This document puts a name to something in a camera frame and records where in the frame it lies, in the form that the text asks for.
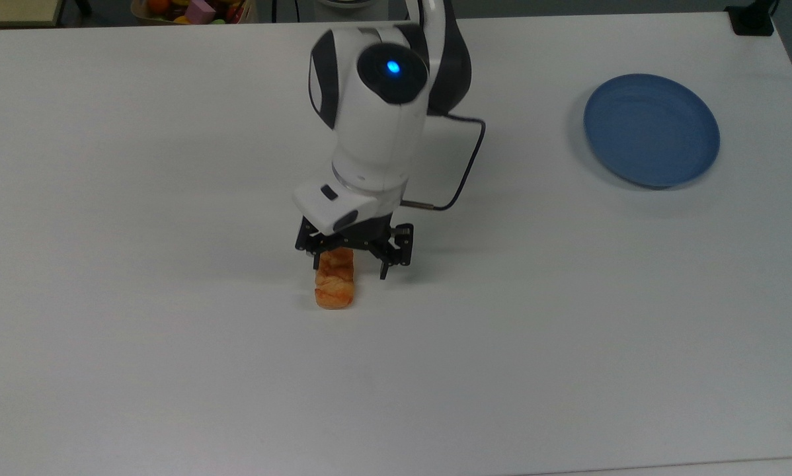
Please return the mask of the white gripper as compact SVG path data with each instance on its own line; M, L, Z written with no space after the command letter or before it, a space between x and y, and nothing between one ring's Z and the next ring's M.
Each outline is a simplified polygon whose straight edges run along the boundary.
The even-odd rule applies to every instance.
M408 267L413 257L413 223L391 227L403 196L403 183L369 192L335 177L305 181L292 194L302 214L294 247L313 258L314 270L320 268L321 255L335 247L367 250L381 262L379 278L386 280L390 268Z

